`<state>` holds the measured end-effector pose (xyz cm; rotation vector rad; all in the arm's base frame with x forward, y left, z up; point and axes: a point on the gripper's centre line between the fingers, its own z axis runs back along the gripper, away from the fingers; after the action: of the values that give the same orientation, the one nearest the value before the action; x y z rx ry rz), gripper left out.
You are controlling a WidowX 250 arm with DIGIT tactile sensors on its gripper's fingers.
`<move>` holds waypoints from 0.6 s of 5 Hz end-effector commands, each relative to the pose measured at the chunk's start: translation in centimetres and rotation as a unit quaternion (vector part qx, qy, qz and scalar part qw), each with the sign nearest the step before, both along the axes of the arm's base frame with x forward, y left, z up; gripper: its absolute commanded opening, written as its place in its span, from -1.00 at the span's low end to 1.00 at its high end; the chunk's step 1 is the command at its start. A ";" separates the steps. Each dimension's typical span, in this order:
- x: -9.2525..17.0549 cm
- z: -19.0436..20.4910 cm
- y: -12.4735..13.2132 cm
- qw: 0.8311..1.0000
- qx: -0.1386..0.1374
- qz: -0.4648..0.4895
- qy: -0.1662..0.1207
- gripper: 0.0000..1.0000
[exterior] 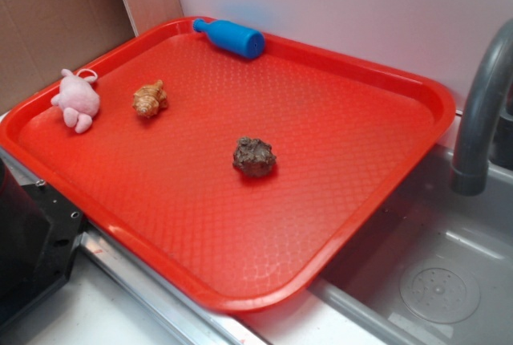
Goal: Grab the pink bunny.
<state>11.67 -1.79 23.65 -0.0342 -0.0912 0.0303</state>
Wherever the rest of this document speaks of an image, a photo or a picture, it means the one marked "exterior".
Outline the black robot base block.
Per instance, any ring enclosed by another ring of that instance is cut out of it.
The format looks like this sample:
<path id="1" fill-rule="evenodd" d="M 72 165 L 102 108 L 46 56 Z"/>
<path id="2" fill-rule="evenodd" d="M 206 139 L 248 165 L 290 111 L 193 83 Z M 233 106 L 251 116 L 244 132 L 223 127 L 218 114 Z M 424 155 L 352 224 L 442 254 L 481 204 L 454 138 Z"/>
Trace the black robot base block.
<path id="1" fill-rule="evenodd" d="M 82 210 L 46 182 L 20 185 L 1 163 L 1 329 L 63 287 L 85 226 Z"/>

